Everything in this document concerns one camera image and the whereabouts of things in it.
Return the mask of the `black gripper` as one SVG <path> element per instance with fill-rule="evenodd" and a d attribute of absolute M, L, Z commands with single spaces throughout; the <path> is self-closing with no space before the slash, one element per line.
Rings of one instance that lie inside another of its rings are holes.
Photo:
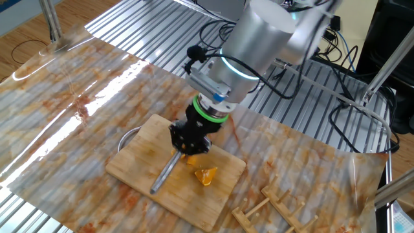
<path fill-rule="evenodd" d="M 226 117 L 214 118 L 198 105 L 189 105 L 186 121 L 174 121 L 169 125 L 171 143 L 176 150 L 186 150 L 187 155 L 208 153 L 212 142 L 205 136 L 218 132 L 224 122 Z"/>

